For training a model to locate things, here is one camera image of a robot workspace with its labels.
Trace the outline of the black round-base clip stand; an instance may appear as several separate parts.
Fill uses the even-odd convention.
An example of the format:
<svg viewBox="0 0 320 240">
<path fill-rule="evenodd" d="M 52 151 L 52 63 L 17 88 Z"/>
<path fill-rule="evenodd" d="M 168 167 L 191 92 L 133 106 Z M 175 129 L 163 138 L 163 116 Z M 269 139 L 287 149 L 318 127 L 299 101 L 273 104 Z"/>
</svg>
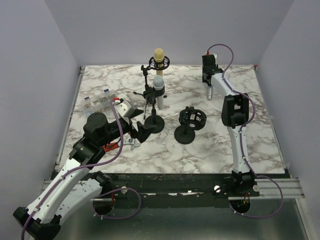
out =
<svg viewBox="0 0 320 240">
<path fill-rule="evenodd" d="M 156 91 L 155 91 L 154 87 L 151 87 L 148 84 L 146 84 L 144 87 L 145 87 L 145 90 L 143 92 L 143 97 L 146 100 L 147 104 L 152 105 L 151 116 L 149 116 L 145 119 L 144 124 L 145 125 L 155 125 L 156 129 L 152 133 L 157 134 L 157 133 L 160 133 L 164 129 L 165 121 L 161 116 L 157 115 L 157 111 L 155 108 L 155 104 L 157 104 Z"/>
</svg>

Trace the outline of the white microphone silver mesh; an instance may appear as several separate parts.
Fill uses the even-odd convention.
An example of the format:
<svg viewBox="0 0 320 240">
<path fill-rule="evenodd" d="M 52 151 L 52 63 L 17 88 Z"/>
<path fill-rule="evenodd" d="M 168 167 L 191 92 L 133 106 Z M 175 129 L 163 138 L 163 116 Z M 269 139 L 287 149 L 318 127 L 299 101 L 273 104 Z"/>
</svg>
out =
<svg viewBox="0 0 320 240">
<path fill-rule="evenodd" d="M 156 103 L 159 110 L 164 106 L 165 81 L 161 75 L 156 75 L 152 81 L 155 90 Z"/>
</svg>

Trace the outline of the silver grey microphone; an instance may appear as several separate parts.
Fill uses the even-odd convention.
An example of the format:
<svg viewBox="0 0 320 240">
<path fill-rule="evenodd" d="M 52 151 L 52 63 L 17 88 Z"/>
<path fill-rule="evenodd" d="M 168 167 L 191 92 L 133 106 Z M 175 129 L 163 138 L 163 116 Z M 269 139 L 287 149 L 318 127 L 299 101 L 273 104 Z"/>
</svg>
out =
<svg viewBox="0 0 320 240">
<path fill-rule="evenodd" d="M 210 101 L 212 99 L 213 96 L 213 86 L 209 85 L 207 87 L 207 100 Z"/>
</svg>

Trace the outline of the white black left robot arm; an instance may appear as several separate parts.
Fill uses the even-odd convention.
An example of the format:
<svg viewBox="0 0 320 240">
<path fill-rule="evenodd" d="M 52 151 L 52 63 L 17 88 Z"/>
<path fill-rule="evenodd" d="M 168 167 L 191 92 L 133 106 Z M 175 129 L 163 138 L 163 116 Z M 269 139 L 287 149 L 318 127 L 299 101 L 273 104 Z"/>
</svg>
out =
<svg viewBox="0 0 320 240">
<path fill-rule="evenodd" d="M 52 240 L 61 230 L 62 224 L 82 205 L 95 197 L 107 197 L 111 191 L 108 177 L 98 171 L 83 187 L 74 190 L 75 185 L 94 167 L 101 165 L 105 155 L 104 147 L 115 139 L 124 143 L 128 133 L 140 143 L 152 134 L 155 125 L 144 125 L 140 121 L 134 127 L 131 119 L 142 110 L 124 110 L 115 113 L 115 121 L 108 122 L 101 113 L 93 113 L 83 127 L 83 137 L 73 145 L 69 159 L 46 187 L 27 207 L 18 207 L 13 217 L 21 225 L 21 239 L 29 234 L 35 240 Z"/>
</svg>

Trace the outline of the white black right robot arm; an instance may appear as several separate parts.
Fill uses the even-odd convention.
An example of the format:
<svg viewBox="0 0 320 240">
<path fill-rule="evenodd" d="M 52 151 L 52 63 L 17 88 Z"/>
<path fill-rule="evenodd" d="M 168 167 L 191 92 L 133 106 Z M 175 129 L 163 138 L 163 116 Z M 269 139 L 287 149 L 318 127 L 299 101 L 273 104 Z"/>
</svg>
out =
<svg viewBox="0 0 320 240">
<path fill-rule="evenodd" d="M 202 81 L 224 97 L 221 120 L 230 136 L 233 158 L 230 191 L 241 196 L 255 184 L 255 173 L 249 164 L 246 141 L 246 125 L 249 121 L 248 95 L 236 90 L 225 78 L 214 54 L 207 53 L 202 56 Z"/>
</svg>

